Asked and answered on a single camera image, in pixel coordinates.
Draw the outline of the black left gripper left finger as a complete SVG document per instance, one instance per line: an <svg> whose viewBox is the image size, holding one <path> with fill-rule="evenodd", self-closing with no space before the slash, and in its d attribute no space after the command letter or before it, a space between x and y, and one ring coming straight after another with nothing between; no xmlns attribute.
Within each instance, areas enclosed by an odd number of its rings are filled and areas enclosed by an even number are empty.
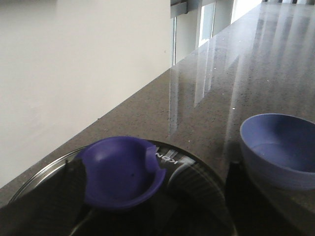
<svg viewBox="0 0 315 236"><path fill-rule="evenodd" d="M86 171L81 160L0 209L2 236L67 236L84 201Z"/></svg>

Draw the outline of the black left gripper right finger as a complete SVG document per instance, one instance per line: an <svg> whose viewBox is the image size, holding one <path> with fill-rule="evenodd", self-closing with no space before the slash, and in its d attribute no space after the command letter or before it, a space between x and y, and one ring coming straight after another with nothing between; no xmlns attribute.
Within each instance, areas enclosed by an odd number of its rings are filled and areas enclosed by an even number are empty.
<svg viewBox="0 0 315 236"><path fill-rule="evenodd" d="M251 182L240 163L231 162L225 201L240 236L302 236Z"/></svg>

